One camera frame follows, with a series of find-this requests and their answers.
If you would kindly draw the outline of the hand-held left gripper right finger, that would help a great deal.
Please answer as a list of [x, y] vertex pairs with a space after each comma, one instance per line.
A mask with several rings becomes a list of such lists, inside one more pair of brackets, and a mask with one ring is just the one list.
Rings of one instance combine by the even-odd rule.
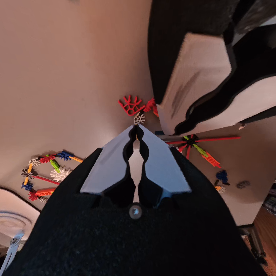
[[161, 198], [171, 198], [181, 193], [191, 193], [192, 189], [177, 164], [170, 146], [142, 125], [137, 125], [140, 149], [145, 145], [148, 150], [143, 157], [145, 176], [161, 191]]

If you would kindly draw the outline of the red fan connector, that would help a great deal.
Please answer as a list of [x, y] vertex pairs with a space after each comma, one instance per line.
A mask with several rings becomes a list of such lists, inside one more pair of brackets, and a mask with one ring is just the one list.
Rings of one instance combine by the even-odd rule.
[[152, 98], [151, 100], [149, 100], [147, 102], [147, 104], [145, 105], [144, 109], [143, 109], [144, 112], [149, 112], [149, 111], [153, 111], [154, 113], [158, 113], [157, 111], [157, 106], [156, 106], [156, 103], [155, 103], [155, 99]]

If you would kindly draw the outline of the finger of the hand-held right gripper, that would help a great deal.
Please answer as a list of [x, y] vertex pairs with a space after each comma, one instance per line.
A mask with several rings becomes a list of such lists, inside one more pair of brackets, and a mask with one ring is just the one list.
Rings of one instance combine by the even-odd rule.
[[267, 113], [276, 104], [276, 76], [261, 79], [230, 99], [230, 104], [219, 114], [198, 122], [194, 127], [186, 126], [180, 135], [202, 133], [233, 126], [241, 121]]
[[183, 39], [160, 104], [160, 125], [165, 135], [188, 118], [188, 109], [214, 91], [230, 75], [232, 66], [223, 36], [188, 32]]

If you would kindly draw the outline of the half-built spoke toy model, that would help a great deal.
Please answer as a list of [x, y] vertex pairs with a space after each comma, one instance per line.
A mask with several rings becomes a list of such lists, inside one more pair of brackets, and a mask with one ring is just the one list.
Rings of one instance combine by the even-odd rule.
[[183, 152], [184, 149], [187, 149], [186, 152], [186, 158], [189, 159], [190, 151], [192, 148], [195, 148], [198, 153], [213, 167], [221, 168], [220, 163], [212, 156], [210, 155], [206, 150], [204, 150], [202, 147], [198, 146], [198, 143], [200, 142], [216, 142], [216, 141], [224, 141], [224, 140], [239, 140], [240, 136], [228, 136], [228, 137], [216, 137], [216, 138], [198, 138], [195, 134], [189, 135], [189, 136], [183, 136], [181, 140], [179, 141], [169, 141], [166, 142], [168, 145], [176, 145], [180, 144], [180, 147], [178, 147], [178, 151], [180, 153]]

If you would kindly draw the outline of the pale grey small connector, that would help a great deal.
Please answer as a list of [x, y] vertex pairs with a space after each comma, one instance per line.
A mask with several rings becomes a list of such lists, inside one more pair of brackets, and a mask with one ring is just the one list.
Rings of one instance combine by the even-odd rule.
[[136, 116], [133, 118], [134, 125], [144, 124], [145, 116], [142, 111], [138, 112]]

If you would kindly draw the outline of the white flat stand base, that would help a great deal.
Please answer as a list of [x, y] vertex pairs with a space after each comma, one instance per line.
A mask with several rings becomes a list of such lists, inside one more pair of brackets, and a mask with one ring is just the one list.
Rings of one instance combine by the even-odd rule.
[[0, 244], [9, 247], [12, 238], [23, 231], [25, 243], [40, 215], [31, 204], [6, 189], [0, 190]]

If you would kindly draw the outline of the small red toy piece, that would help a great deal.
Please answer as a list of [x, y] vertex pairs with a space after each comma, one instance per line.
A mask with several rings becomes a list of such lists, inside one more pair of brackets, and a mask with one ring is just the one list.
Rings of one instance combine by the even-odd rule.
[[119, 99], [118, 104], [128, 116], [134, 116], [146, 107], [141, 98], [132, 95], [124, 96], [122, 100]]

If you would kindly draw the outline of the colourful toy wheel model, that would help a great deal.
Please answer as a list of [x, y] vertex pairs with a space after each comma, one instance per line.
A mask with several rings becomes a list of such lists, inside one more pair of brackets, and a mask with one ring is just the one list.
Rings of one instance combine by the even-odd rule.
[[[61, 166], [57, 159], [62, 161], [74, 160], [78, 163], [82, 163], [83, 159], [73, 155], [68, 151], [60, 151], [53, 154], [46, 154], [44, 156], [37, 156], [29, 160], [28, 166], [24, 168], [21, 172], [21, 176], [24, 177], [21, 189], [28, 192], [28, 199], [30, 201], [40, 201], [42, 203], [47, 203], [50, 196], [56, 190], [57, 186], [60, 185], [64, 179], [72, 172], [70, 168], [65, 168]], [[37, 171], [36, 167], [42, 164], [51, 164], [52, 170], [50, 172], [50, 177], [43, 177]], [[44, 189], [34, 189], [34, 184], [32, 180], [41, 180], [54, 185], [52, 188]]]

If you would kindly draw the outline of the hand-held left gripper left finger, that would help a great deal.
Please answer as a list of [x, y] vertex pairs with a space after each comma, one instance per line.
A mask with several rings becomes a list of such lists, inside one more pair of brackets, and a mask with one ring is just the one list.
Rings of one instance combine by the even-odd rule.
[[129, 159], [136, 141], [136, 125], [129, 126], [102, 147], [80, 193], [104, 193], [122, 181], [130, 172]]

